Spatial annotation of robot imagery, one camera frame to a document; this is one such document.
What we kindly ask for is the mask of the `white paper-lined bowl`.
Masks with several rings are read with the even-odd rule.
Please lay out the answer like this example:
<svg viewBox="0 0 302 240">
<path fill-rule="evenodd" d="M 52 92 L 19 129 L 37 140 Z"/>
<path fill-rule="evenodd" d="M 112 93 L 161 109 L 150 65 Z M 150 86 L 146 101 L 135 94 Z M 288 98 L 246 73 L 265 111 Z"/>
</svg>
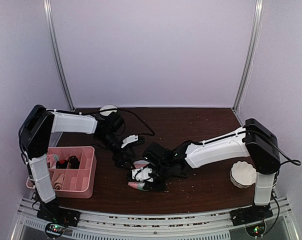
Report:
<svg viewBox="0 0 302 240">
<path fill-rule="evenodd" d="M 238 161 L 230 170 L 230 181 L 239 189 L 246 189 L 256 183 L 257 172 L 252 164 Z"/>
</svg>

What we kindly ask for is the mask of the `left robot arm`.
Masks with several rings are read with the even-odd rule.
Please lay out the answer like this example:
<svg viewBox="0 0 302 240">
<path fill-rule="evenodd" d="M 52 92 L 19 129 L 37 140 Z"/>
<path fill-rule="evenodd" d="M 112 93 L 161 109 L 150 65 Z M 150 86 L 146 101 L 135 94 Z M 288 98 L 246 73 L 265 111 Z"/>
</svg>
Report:
<svg viewBox="0 0 302 240">
<path fill-rule="evenodd" d="M 120 115 L 121 108 L 105 105 L 98 111 L 75 112 L 45 108 L 37 104 L 30 111 L 18 132 L 21 158 L 27 165 L 29 176 L 43 207 L 43 213 L 52 222 L 63 218 L 58 204 L 58 196 L 49 185 L 49 171 L 45 169 L 45 160 L 49 154 L 52 136 L 58 136 L 58 142 L 68 141 L 75 144 L 72 137 L 91 135 L 103 144 L 103 148 L 112 152 L 118 168 L 132 163 L 134 147 L 145 143 L 145 134 L 138 133 L 120 139 L 117 131 L 125 125 Z"/>
</svg>

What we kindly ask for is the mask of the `aluminium front rail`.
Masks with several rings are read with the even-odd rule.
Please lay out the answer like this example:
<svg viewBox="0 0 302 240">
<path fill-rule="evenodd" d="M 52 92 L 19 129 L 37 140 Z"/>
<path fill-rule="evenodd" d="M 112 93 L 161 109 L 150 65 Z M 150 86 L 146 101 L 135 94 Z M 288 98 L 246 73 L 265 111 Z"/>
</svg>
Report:
<svg viewBox="0 0 302 240">
<path fill-rule="evenodd" d="M 80 210 L 78 225 L 61 240 L 253 240 L 254 226 L 265 224 L 263 240 L 300 240 L 301 233 L 287 198 L 271 202 L 273 216 L 234 225 L 230 209 L 180 214 L 118 214 Z"/>
</svg>

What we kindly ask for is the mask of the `grey aluminium frame post left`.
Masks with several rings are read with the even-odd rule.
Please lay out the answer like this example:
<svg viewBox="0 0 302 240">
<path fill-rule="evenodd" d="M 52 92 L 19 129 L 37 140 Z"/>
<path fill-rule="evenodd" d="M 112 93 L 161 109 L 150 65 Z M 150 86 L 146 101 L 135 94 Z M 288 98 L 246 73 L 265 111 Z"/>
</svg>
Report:
<svg viewBox="0 0 302 240">
<path fill-rule="evenodd" d="M 48 32 L 49 32 L 49 36 L 50 36 L 50 41 L 51 41 L 51 47 L 52 47 L 52 51 L 53 51 L 54 62 L 55 62 L 55 66 L 56 66 L 56 70 L 57 70 L 57 74 L 58 74 L 58 79 L 61 84 L 62 92 L 66 99 L 68 108 L 71 111 L 74 111 L 75 107 L 74 107 L 71 93 L 70 93 L 70 90 L 69 90 L 69 87 L 67 84 L 65 71 L 64 71 L 63 63 L 62 63 L 62 58 L 61 58 L 61 54 L 59 51 L 58 40 L 57 40 L 55 24 L 54 24 L 54 16 L 53 16 L 53 11 L 52 11 L 52 1 L 44 0 L 43 6 L 44 6 L 44 14 L 45 14 L 46 22 L 47 22 Z"/>
</svg>

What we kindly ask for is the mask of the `dark blue white bowl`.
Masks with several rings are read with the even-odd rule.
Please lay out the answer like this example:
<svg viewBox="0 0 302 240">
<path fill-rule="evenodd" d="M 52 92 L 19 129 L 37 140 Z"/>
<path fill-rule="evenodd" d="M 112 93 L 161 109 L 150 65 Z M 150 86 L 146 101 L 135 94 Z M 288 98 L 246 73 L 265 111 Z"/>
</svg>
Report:
<svg viewBox="0 0 302 240">
<path fill-rule="evenodd" d="M 107 117 L 109 116 L 111 113 L 117 113 L 118 112 L 118 107 L 112 104 L 108 104 L 108 105 L 104 105 L 99 109 L 99 114 Z"/>
</svg>

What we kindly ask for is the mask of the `pink sock with teal patches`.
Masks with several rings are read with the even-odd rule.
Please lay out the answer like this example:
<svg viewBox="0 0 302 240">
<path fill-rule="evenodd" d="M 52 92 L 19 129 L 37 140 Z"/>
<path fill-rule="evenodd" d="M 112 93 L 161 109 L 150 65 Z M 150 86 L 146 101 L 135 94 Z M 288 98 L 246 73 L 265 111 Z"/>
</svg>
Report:
<svg viewBox="0 0 302 240">
<path fill-rule="evenodd" d="M 153 182 L 153 170 L 148 165 L 149 162 L 146 160 L 137 160 L 133 163 L 134 169 L 126 176 L 129 187 L 144 192 L 150 190 L 149 183 Z"/>
</svg>

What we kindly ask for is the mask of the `grey aluminium frame post right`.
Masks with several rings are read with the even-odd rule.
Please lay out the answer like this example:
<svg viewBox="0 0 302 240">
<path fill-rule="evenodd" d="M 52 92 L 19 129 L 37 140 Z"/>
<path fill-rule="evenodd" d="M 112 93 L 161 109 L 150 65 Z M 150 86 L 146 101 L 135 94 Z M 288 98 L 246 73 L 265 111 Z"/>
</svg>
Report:
<svg viewBox="0 0 302 240">
<path fill-rule="evenodd" d="M 243 121 L 241 120 L 240 117 L 241 107 L 244 103 L 249 82 L 251 79 L 252 71 L 254 68 L 254 57 L 259 45 L 265 2 L 266 2 L 265 0 L 255 1 L 255 10 L 254 10 L 254 16 L 252 21 L 249 45 L 247 49 L 243 71 L 241 74 L 239 87 L 232 107 L 232 111 L 235 117 L 237 118 L 238 122 L 240 123 L 240 125 L 243 125 Z"/>
</svg>

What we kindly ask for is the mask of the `grey aluminium frame post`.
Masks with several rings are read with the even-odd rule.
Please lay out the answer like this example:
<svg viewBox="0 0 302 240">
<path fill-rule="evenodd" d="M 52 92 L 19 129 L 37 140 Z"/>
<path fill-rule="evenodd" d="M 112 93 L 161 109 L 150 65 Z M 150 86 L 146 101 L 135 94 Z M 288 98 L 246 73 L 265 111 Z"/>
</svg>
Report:
<svg viewBox="0 0 302 240">
<path fill-rule="evenodd" d="M 243 125 L 243 121 L 241 120 L 240 117 L 241 107 L 244 103 L 249 82 L 251 79 L 252 71 L 254 68 L 254 57 L 259 45 L 265 2 L 266 2 L 265 0 L 255 1 L 255 10 L 254 10 L 254 16 L 252 21 L 249 45 L 247 49 L 243 71 L 241 74 L 239 87 L 232 107 L 232 111 L 235 117 L 237 118 L 238 122 L 240 123 L 240 125 Z"/>
<path fill-rule="evenodd" d="M 55 62 L 55 66 L 56 66 L 56 70 L 57 70 L 57 74 L 58 74 L 58 79 L 61 84 L 62 92 L 66 99 L 68 108 L 71 111 L 74 111 L 75 107 L 74 107 L 71 93 L 70 93 L 70 90 L 69 90 L 69 87 L 67 84 L 65 71 L 64 71 L 63 63 L 62 63 L 62 58 L 61 58 L 61 54 L 59 51 L 58 40 L 57 40 L 55 24 L 54 24 L 54 16 L 53 16 L 53 11 L 52 11 L 52 1 L 44 0 L 43 6 L 44 6 L 44 14 L 45 14 L 46 22 L 47 22 L 48 32 L 49 32 L 49 36 L 50 36 L 50 41 L 51 41 L 51 47 L 52 47 L 52 51 L 53 51 L 54 62 Z"/>
</svg>

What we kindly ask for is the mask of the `pink plastic organizer tray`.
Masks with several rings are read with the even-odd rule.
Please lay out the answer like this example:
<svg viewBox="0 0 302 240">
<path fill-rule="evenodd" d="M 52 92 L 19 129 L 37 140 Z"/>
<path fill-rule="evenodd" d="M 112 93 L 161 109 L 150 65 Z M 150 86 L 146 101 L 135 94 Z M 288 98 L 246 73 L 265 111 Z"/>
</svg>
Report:
<svg viewBox="0 0 302 240">
<path fill-rule="evenodd" d="M 56 162 L 77 156 L 79 169 L 56 169 Z M 59 198 L 89 199 L 93 195 L 97 159 L 92 146 L 49 147 L 47 149 L 47 168 L 53 187 L 54 181 L 64 174 L 61 190 L 54 190 Z"/>
</svg>

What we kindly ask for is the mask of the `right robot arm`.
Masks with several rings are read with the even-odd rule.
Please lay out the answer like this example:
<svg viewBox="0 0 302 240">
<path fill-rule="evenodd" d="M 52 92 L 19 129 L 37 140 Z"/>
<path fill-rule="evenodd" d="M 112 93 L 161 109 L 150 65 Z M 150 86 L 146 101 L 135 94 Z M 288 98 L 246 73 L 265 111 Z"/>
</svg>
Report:
<svg viewBox="0 0 302 240">
<path fill-rule="evenodd" d="M 234 158 L 250 157 L 256 176 L 253 206 L 247 210 L 250 220 L 259 220 L 270 203 L 281 157 L 296 166 L 300 160 L 287 156 L 278 146 L 277 137 L 254 118 L 227 134 L 202 141 L 186 140 L 174 149 L 153 142 L 134 162 L 128 174 L 128 186 L 140 191 L 163 191 L 171 177 L 184 177 L 185 167 L 202 166 Z"/>
</svg>

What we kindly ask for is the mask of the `red black argyle rolled sock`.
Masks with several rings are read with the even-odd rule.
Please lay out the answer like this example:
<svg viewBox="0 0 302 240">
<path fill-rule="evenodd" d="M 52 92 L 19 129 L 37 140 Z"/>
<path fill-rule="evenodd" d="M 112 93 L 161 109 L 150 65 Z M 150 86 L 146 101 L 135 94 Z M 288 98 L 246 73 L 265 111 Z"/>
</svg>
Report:
<svg viewBox="0 0 302 240">
<path fill-rule="evenodd" d="M 55 164 L 56 169 L 66 169 L 68 167 L 68 161 L 67 160 L 59 160 Z"/>
</svg>

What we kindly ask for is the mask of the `brown beige argyle sock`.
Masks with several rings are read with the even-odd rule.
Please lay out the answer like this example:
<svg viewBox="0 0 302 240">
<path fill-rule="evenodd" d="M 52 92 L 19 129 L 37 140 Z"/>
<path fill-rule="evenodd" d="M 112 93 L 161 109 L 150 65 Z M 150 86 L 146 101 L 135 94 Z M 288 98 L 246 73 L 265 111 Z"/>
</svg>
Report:
<svg viewBox="0 0 302 240">
<path fill-rule="evenodd" d="M 69 168 L 70 169 L 79 169 L 80 161 L 76 155 L 72 155 L 68 158 Z"/>
</svg>

